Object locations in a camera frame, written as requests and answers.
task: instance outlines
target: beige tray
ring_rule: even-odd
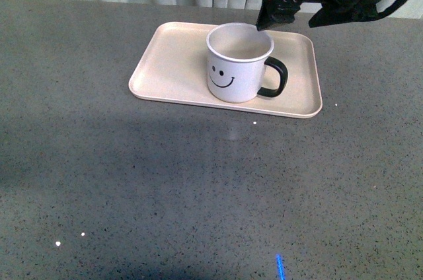
[[[272,56],[288,68],[288,82],[276,98],[257,96],[241,104],[218,100],[207,87],[207,33],[210,24],[168,22],[154,33],[129,81],[131,92],[157,100],[293,118],[310,118],[322,108],[313,43],[301,34],[268,31]],[[276,70],[266,70],[263,86],[277,88]]]

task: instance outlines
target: countertop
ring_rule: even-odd
[[[298,120],[128,88],[159,25],[256,11],[0,5],[0,278],[423,279],[423,21],[277,28],[315,47]]]

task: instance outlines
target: white mug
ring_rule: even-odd
[[[210,30],[207,84],[210,92],[225,102],[242,103],[257,95],[276,97],[282,93],[288,79],[286,66],[269,55],[273,39],[256,26],[240,22],[222,24]],[[265,65],[273,67],[280,76],[275,90],[261,87]]]

